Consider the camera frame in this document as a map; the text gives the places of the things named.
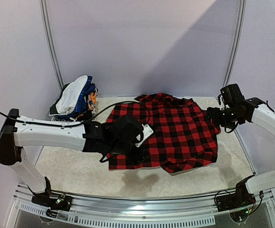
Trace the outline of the red black plaid shirt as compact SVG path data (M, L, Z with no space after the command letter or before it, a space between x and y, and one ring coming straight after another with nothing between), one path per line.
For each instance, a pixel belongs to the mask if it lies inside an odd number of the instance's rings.
M206 123L206 111L193 99L156 93L140 95L135 100L134 104L116 105L106 121L116 122L124 115L132 115L141 123L147 122L155 130L141 145L149 156L139 165L125 155L109 156L109 170L161 167L168 173L177 173L217 161L220 127Z

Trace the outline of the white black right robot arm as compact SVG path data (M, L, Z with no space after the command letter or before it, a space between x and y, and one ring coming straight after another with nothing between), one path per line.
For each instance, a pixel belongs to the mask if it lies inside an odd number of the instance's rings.
M231 196L234 207L241 207L250 194L275 188L275 109L266 101L252 97L240 101L222 99L205 109L206 123L239 134L256 174L245 181L245 188Z

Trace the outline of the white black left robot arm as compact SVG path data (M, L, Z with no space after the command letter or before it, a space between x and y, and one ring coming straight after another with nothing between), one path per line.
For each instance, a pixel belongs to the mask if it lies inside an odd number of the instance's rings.
M50 122L33 120L11 109L0 131L0 164L11 167L30 191L45 205L52 206L56 196L50 183L27 158L24 146L51 146L69 148L102 155L125 155L133 164L146 157L141 145L154 133L146 123L133 116L122 116L114 123L92 120L77 122Z

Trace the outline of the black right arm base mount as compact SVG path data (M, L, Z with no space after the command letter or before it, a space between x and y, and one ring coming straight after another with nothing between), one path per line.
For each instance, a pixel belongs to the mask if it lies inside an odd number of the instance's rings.
M230 219L237 224L245 223L248 217L257 211L264 197L264 192L260 191L260 202L256 205L255 195L247 190L247 180L248 178L245 178L237 183L234 193L220 190L214 196L218 212L228 211Z

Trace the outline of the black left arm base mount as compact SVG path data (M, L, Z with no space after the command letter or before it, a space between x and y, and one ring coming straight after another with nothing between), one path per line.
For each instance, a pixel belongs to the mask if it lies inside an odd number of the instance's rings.
M69 212L72 206L73 197L67 195L65 192L59 194L53 193L49 179L44 177L44 180L45 190L41 193L34 193L30 187L28 187L33 194L31 202L47 207L46 216L50 218L57 218L60 210Z

